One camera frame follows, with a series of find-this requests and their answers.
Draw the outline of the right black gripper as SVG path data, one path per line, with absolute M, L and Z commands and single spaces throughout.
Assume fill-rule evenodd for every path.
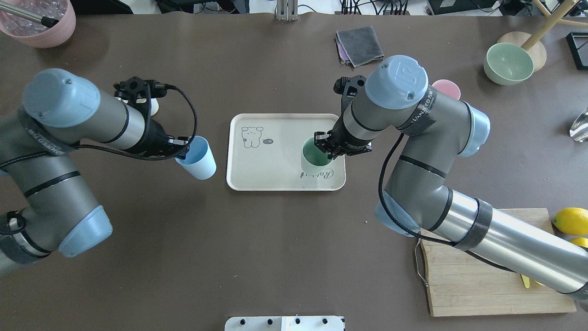
M 340 117 L 328 132 L 314 132 L 314 144 L 322 147 L 322 151 L 328 155 L 329 160 L 334 160 L 342 155 L 358 155 L 372 151 L 372 143 L 369 140 L 360 140 L 353 136 L 344 125 L 344 118 Z

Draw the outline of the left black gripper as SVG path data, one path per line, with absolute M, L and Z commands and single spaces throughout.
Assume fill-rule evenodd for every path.
M 174 138 L 164 132 L 159 122 L 150 119 L 143 119 L 143 122 L 143 134 L 136 143 L 136 159 L 167 160 L 188 150 L 191 136 Z

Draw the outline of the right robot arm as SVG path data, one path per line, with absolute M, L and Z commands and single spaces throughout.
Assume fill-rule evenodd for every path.
M 440 93 L 416 59 L 393 55 L 370 75 L 341 77 L 341 116 L 314 143 L 330 159 L 370 152 L 371 143 L 393 126 L 407 136 L 391 176 L 379 176 L 378 219 L 403 235 L 464 251 L 507 272 L 520 273 L 587 303 L 587 249 L 494 209 L 489 203 L 445 186 L 456 157 L 475 154 L 491 130 L 485 113 Z

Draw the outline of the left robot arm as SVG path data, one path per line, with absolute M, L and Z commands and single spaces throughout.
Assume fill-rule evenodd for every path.
M 69 157 L 96 149 L 136 160 L 185 157 L 195 138 L 167 134 L 151 118 L 154 98 L 179 88 L 132 77 L 109 95 L 60 68 L 36 74 L 16 111 L 1 117 L 1 174 L 28 206 L 1 214 L 1 275 L 53 251 L 75 257 L 112 234 L 111 222 Z

